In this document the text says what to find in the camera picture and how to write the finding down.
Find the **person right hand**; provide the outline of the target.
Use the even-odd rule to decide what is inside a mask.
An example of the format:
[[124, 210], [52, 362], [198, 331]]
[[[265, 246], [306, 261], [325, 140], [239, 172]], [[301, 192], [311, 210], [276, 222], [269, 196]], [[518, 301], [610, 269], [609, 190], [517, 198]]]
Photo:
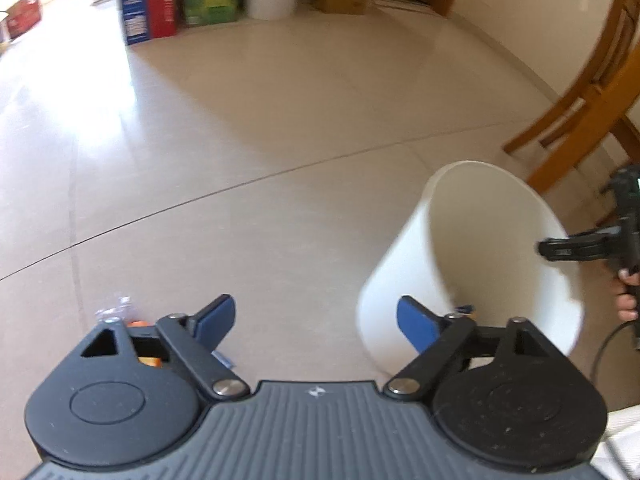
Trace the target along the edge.
[[634, 321], [638, 318], [638, 300], [631, 292], [633, 287], [639, 286], [639, 274], [630, 274], [627, 269], [618, 272], [613, 281], [613, 292], [617, 315], [623, 322]]

